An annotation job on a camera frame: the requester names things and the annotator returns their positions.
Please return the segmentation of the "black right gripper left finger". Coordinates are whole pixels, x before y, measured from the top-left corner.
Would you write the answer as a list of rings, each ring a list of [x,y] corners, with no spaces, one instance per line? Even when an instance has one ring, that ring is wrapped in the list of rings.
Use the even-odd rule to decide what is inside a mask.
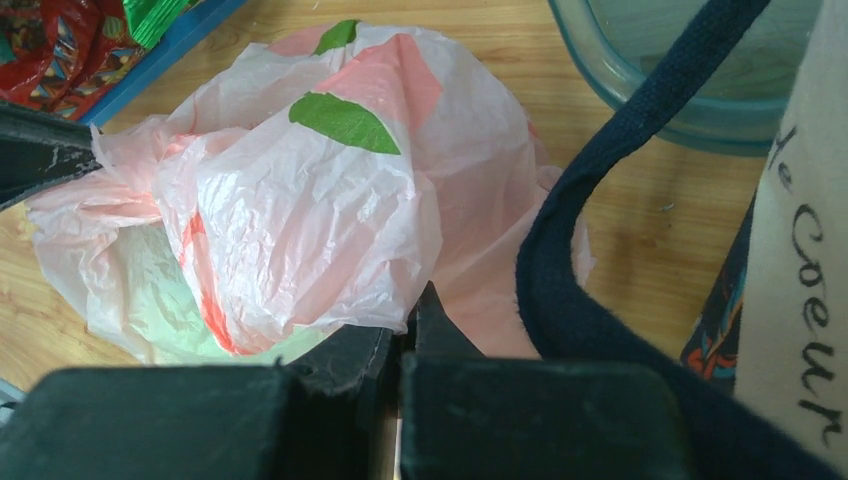
[[[289,364],[69,368],[1,431],[5,479],[365,479],[398,358],[344,327]]]

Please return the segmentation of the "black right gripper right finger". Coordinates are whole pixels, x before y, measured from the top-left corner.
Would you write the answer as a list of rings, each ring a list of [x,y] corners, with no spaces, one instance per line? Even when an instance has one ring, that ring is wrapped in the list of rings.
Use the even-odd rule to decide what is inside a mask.
[[[400,383],[404,479],[831,479],[722,395],[705,408],[635,363],[487,358],[433,285]]]

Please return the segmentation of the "cream canvas tote bag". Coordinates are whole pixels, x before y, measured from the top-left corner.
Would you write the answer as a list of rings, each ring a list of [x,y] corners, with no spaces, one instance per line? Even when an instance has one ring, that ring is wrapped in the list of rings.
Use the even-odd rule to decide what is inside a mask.
[[[682,362],[636,335],[575,278],[565,244],[581,210],[636,151],[606,155],[590,141],[549,192],[517,256],[519,313],[537,351],[643,364],[695,395],[699,408],[709,394],[722,395],[831,467],[831,479],[845,478],[846,3],[821,4],[760,176],[736,297],[741,313],[704,333]]]

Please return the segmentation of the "pink plastic grocery bag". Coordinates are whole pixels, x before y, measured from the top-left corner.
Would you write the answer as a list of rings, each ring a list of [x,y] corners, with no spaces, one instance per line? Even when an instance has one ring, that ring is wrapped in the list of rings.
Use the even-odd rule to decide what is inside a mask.
[[[291,361],[407,329],[428,283],[486,354],[531,357],[515,263],[560,176],[524,108],[444,35],[356,20],[248,46],[169,115],[95,134],[32,197],[44,277],[146,364]]]

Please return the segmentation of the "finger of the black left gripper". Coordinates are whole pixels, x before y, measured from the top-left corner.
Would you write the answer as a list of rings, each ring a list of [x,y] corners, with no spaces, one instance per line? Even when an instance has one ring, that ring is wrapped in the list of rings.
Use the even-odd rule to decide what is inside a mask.
[[[1,102],[2,210],[101,168],[87,126]]]

